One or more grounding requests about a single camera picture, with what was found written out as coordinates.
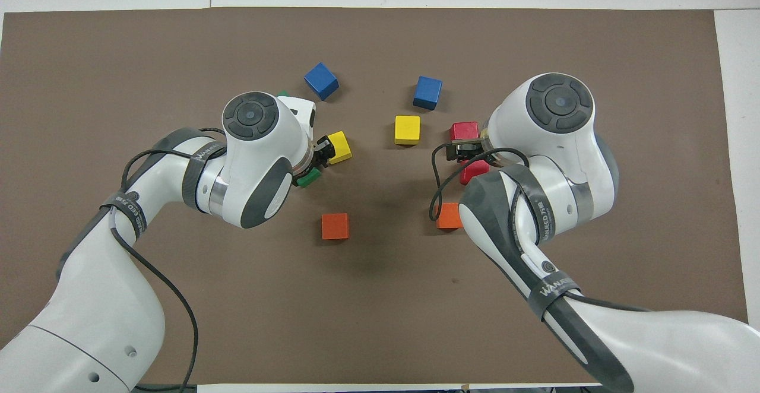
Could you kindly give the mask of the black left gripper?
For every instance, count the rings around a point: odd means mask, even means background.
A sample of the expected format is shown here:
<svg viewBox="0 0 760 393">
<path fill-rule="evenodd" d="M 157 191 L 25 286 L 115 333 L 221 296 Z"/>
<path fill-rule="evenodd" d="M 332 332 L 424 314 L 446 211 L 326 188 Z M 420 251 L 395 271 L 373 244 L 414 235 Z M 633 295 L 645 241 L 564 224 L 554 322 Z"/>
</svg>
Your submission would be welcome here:
<svg viewBox="0 0 760 393">
<path fill-rule="evenodd" d="M 311 169 L 324 169 L 327 167 L 327 159 L 334 157 L 334 144 L 328 136 L 323 136 L 316 141 L 315 154 L 310 164 Z"/>
</svg>

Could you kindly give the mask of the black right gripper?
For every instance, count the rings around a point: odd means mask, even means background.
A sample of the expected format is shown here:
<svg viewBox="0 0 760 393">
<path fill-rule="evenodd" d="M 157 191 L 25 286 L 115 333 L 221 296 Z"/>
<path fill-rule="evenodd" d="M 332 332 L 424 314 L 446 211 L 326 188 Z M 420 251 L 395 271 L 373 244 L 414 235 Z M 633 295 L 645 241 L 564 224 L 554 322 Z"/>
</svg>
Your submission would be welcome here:
<svg viewBox="0 0 760 393">
<path fill-rule="evenodd" d="M 483 144 L 481 138 L 452 140 L 446 147 L 446 157 L 471 157 L 459 160 L 460 166 L 469 166 L 482 160 L 482 157 L 479 155 L 482 152 Z"/>
</svg>

